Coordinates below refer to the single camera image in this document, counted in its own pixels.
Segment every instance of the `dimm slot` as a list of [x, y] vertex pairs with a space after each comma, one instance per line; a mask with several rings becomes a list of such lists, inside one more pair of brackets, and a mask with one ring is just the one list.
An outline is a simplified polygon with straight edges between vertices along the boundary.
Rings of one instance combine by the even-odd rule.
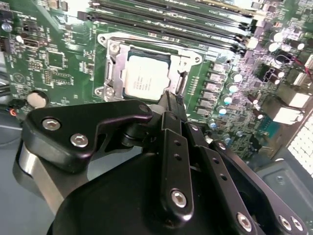
[[166, 24], [171, 24], [174, 27], [181, 27], [184, 28], [186, 30], [189, 31], [195, 31], [195, 33], [199, 33], [201, 32], [202, 34], [208, 34], [209, 37], [206, 38], [213, 38], [213, 36], [215, 37], [220, 37], [221, 39], [224, 38], [224, 40], [222, 39], [222, 42], [225, 42], [227, 44], [230, 44], [231, 46], [234, 44], [234, 42], [236, 41], [236, 36], [234, 35], [233, 37], [228, 36], [227, 34], [222, 34], [220, 32], [216, 32], [210, 28], [207, 27], [203, 27], [201, 25], [197, 25], [197, 24], [192, 24], [192, 23], [187, 23], [184, 22], [184, 24], [181, 24], [181, 21], [178, 19], [173, 19], [171, 17], [167, 17], [167, 16], [154, 16], [152, 14], [148, 15], [143, 13], [142, 11], [140, 11], [139, 9], [125, 9], [121, 6], [106, 6], [106, 7], [99, 7], [98, 9], [103, 9], [103, 10], [117, 10], [117, 11], [122, 11], [125, 13], [130, 13], [130, 14], [136, 14], [136, 16], [142, 16], [142, 17], [147, 17], [147, 20], [157, 20], [157, 21], [161, 21], [164, 22]]
[[108, 9], [121, 10], [121, 11], [125, 11], [127, 13], [133, 13], [136, 15], [141, 15], [143, 17], [150, 17], [150, 18], [154, 18], [154, 19], [161, 20], [161, 21], [168, 22], [168, 23], [181, 24], [183, 26], [201, 29], [201, 30], [204, 30], [204, 31], [209, 32], [211, 34], [215, 34], [215, 36], [217, 36], [217, 37], [224, 37], [224, 38], [227, 38], [230, 40], [236, 40], [237, 42], [242, 41], [242, 40], [238, 40], [238, 39], [242, 38], [243, 35], [233, 34], [230, 31], [226, 31], [224, 29], [219, 29], [219, 28], [215, 28], [215, 27], [210, 27], [210, 26], [207, 26], [205, 24], [195, 23], [195, 21], [197, 19], [195, 19], [194, 16], [183, 15], [186, 19], [175, 18], [175, 17], [171, 16], [171, 14], [173, 14], [173, 11], [165, 11], [165, 10], [162, 10], [160, 8], [155, 8], [154, 11], [151, 11], [148, 8], [150, 7], [150, 9], [151, 9], [152, 6], [146, 5], [146, 4], [143, 5], [143, 7], [146, 7], [148, 10], [143, 9], [143, 8], [135, 8], [133, 6], [132, 7], [128, 6], [127, 8], [125, 8], [124, 5], [118, 4], [117, 2], [118, 1], [115, 1], [115, 3], [111, 3], [111, 2], [106, 2], [106, 4], [100, 3], [100, 5], [93, 6], [93, 7], [98, 8], [98, 9], [104, 9], [104, 10], [106, 10], [107, 8]]
[[[174, 23], [168, 23], [168, 22], [163, 22], [163, 21], [156, 21], [152, 18], [145, 18], [142, 19], [141, 17], [139, 17], [136, 14], [130, 14], [130, 13], [126, 13], [123, 11], [117, 11], [117, 10], [112, 10], [112, 9], [108, 9], [106, 8], [105, 12], [110, 12], [110, 15], [107, 15], [105, 13], [103, 13], [103, 15], [105, 15], [106, 17], [113, 17], [113, 18], [120, 18], [120, 19], [125, 19], [127, 21], [129, 21], [129, 23], [132, 24], [136, 24], [141, 28], [143, 28], [144, 26], [147, 25], [152, 25], [153, 28], [152, 29], [160, 29], [160, 32], [166, 32], [169, 34], [173, 34], [174, 32], [178, 35], [182, 35], [185, 38], [190, 39], [191, 38], [196, 38], [197, 40], [201, 41], [201, 42], [207, 42], [207, 43], [211, 43], [213, 45], [220, 45], [222, 44], [224, 47], [227, 48], [231, 48], [233, 46], [237, 46], [237, 44], [235, 44], [233, 42], [229, 42], [228, 39], [223, 39], [222, 37], [217, 37], [216, 39], [214, 38], [214, 36], [210, 35], [208, 32], [204, 32], [203, 30], [200, 29], [194, 29], [194, 28], [190, 28], [187, 26], [183, 26], [180, 24], [174, 24]], [[101, 12], [96, 12], [95, 14], [97, 14], [98, 16], [102, 16]]]
[[[208, 20], [218, 21], [224, 24], [238, 26], [242, 22], [250, 23], [251, 20], [247, 19], [246, 17], [240, 17], [237, 15], [233, 15], [229, 12], [222, 14], [222, 11], [216, 11], [215, 8], [211, 8], [208, 5], [204, 5], [202, 3], [191, 2], [189, 1], [188, 4], [176, 4], [174, 2], [168, 2], [164, 0], [134, 0], [138, 3], [147, 3], [153, 6], [161, 7], [164, 10], [176, 10], [178, 12], [187, 13], [195, 16], [201, 16]], [[94, 0], [94, 3], [106, 3], [105, 0]]]
[[78, 12], [77, 18], [83, 21], [99, 21], [99, 22], [105, 22], [108, 24], [117, 24], [120, 26], [127, 26], [129, 28], [133, 29], [143, 29], [143, 30], [148, 30], [149, 33], [155, 33], [155, 34], [160, 34], [164, 37], [175, 37], [179, 40], [188, 40], [192, 43], [195, 44], [201, 44], [206, 47], [215, 47], [219, 49], [226, 49], [230, 50], [234, 53], [240, 54], [241, 56], [244, 56], [246, 50], [243, 48], [240, 48], [238, 46], [230, 47], [228, 45], [223, 45], [221, 42], [218, 44], [212, 43], [208, 40], [204, 40], [202, 37], [198, 37], [196, 35], [189, 35], [183, 32], [176, 32], [176, 31], [171, 31], [169, 29], [163, 28], [163, 27], [158, 27], [158, 26], [149, 26], [143, 23], [139, 22], [134, 22], [129, 19], [121, 19], [117, 17], [113, 17], [110, 15], [99, 15], [96, 13], [86, 13], [86, 12]]

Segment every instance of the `green circuit board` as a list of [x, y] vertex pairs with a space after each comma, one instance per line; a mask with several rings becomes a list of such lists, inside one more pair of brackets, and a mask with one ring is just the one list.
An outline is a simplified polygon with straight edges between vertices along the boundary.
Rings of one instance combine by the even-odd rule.
[[[238, 8], [222, 9], [221, 3]], [[281, 32], [284, 40], [279, 47], [299, 55], [301, 51], [289, 47], [288, 40], [306, 44], [312, 38], [312, 5], [312, 0], [223, 0], [214, 5], [191, 0], [82, 0], [79, 4], [74, 0], [6, 0], [0, 2], [2, 23], [12, 28], [1, 31], [1, 47], [13, 97], [27, 99], [32, 91], [40, 91], [48, 97], [48, 106], [104, 102], [95, 93], [104, 86], [107, 72], [107, 49], [98, 42], [99, 34], [123, 32], [188, 48], [201, 57], [179, 94], [189, 120], [208, 123], [213, 119], [215, 136], [222, 140], [229, 136], [227, 144], [243, 157], [250, 152], [252, 135], [271, 138], [280, 128], [268, 117], [259, 120], [246, 98], [258, 96], [262, 104], [276, 93], [276, 85], [257, 77], [262, 65], [270, 65], [276, 56], [266, 45], [272, 42], [273, 32]], [[260, 35], [255, 35], [255, 28]], [[247, 48], [246, 41], [254, 36], [258, 45]], [[169, 51], [147, 42], [132, 44]], [[303, 51], [310, 55], [313, 50], [305, 47]], [[287, 77], [292, 67], [280, 69]], [[235, 72], [243, 79], [235, 84], [238, 90], [230, 93]], [[212, 81], [212, 74], [219, 79]], [[221, 115], [218, 107], [225, 94], [233, 102], [224, 104], [227, 113]], [[25, 105], [17, 110], [18, 118], [24, 119], [32, 109]]]

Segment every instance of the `cable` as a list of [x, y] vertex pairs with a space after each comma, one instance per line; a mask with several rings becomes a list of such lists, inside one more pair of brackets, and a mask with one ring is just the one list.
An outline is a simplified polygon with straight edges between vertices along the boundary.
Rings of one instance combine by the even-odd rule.
[[17, 116], [17, 114], [16, 114], [14, 109], [10, 109], [9, 113], [10, 113], [11, 116], [14, 116], [14, 117]]
[[6, 90], [6, 89], [10, 89], [10, 85], [3, 85], [3, 86], [0, 86], [0, 90]]
[[305, 73], [308, 75], [308, 77], [310, 78], [310, 80], [313, 82], [313, 76], [312, 73], [310, 71], [310, 69], [308, 67], [306, 67], [301, 61], [299, 61], [296, 57], [293, 57], [293, 60], [295, 61], [296, 64], [304, 67], [304, 71]]
[[[277, 61], [277, 58], [278, 57], [284, 57], [285, 59], [289, 60], [289, 62], [286, 62], [286, 63], [283, 63], [283, 62], [278, 62]], [[278, 65], [286, 65], [286, 64], [289, 64], [290, 62], [292, 62], [292, 60], [290, 58], [288, 58], [287, 56], [285, 55], [278, 55], [276, 58], [275, 58], [275, 63], [278, 64]]]
[[0, 92], [0, 97], [7, 96], [7, 95], [11, 95], [11, 92], [10, 91]]
[[[287, 62], [287, 63], [281, 63], [281, 62], [278, 63], [277, 62], [277, 58], [279, 56], [284, 57], [285, 59], [289, 60], [289, 62]], [[286, 64], [289, 64], [290, 62], [295, 62], [297, 65], [300, 65], [300, 66], [304, 67], [305, 73], [308, 75], [309, 79], [313, 82], [313, 76], [312, 76], [312, 73], [311, 73], [310, 69], [308, 67], [306, 67], [301, 61], [299, 61], [297, 57], [293, 56], [292, 58], [288, 58], [285, 55], [278, 55], [274, 60], [275, 60], [275, 63], [278, 64], [278, 65], [286, 65]]]
[[8, 145], [10, 145], [10, 144], [13, 144], [13, 143], [15, 143], [16, 141], [19, 141], [20, 139], [21, 139], [20, 137], [17, 137], [16, 139], [13, 139], [13, 140], [8, 141], [8, 142], [6, 142], [6, 143], [0, 143], [0, 147], [5, 147], [5, 146], [8, 146]]

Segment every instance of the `ram slot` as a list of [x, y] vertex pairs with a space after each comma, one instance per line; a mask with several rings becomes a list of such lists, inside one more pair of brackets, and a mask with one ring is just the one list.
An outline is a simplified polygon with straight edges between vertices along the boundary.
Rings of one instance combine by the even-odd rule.
[[184, 37], [190, 37], [190, 36], [196, 37], [197, 40], [202, 40], [208, 43], [212, 43], [214, 45], [224, 44], [225, 46], [229, 48], [238, 45], [238, 42], [236, 42], [233, 39], [231, 40], [231, 39], [224, 38], [221, 36], [215, 36], [208, 31], [184, 26], [181, 24], [170, 23], [167, 21], [156, 20], [156, 19], [148, 18], [148, 17], [142, 17], [137, 14], [126, 13], [125, 11], [118, 11], [118, 10], [110, 9], [108, 7], [106, 7], [105, 10], [103, 11], [101, 11], [101, 9], [97, 9], [97, 13], [99, 12], [104, 12], [103, 14], [108, 14], [108, 12], [110, 12], [109, 14], [111, 16], [133, 21], [134, 24], [144, 23], [146, 25], [150, 25], [153, 28], [154, 27], [161, 28], [162, 31], [166, 30], [168, 33], [179, 32]]
[[[231, 12], [216, 10], [215, 7], [195, 2], [195, 1], [172, 1], [167, 0], [133, 0], [138, 4], [146, 3], [161, 7], [164, 10], [171, 9], [181, 13], [187, 13], [195, 16], [201, 16], [208, 20], [218, 21], [224, 24], [239, 26], [241, 23], [250, 24], [252, 19], [246, 16], [237, 15]], [[106, 0], [93, 0], [94, 3], [106, 3]]]
[[244, 56], [246, 50], [239, 46], [230, 46], [220, 41], [212, 41], [203, 37], [196, 35], [190, 35], [181, 31], [174, 31], [165, 27], [158, 25], [147, 25], [140, 22], [133, 21], [132, 19], [122, 19], [112, 15], [98, 14], [94, 12], [78, 12], [77, 18], [83, 21], [92, 21], [92, 22], [103, 22], [107, 24], [115, 24], [119, 27], [126, 26], [127, 29], [131, 30], [147, 30], [147, 33], [153, 33], [161, 35], [162, 37], [175, 38], [180, 41], [180, 44], [193, 45], [197, 48], [204, 47], [213, 47], [218, 49], [230, 50], [234, 53], [237, 53], [241, 56]]
[[161, 21], [170, 23], [177, 23], [188, 27], [198, 28], [214, 34], [217, 37], [225, 37], [237, 42], [243, 41], [243, 37], [247, 35], [247, 32], [239, 29], [238, 27], [228, 26], [223, 23], [208, 22], [208, 20], [193, 16], [186, 13], [180, 13], [176, 11], [163, 10], [160, 7], [154, 7], [148, 4], [138, 5], [136, 2], [129, 0], [127, 2], [123, 0], [107, 1], [104, 3], [91, 4], [92, 8], [100, 9], [115, 9], [128, 13], [134, 13], [143, 17], [150, 17]]

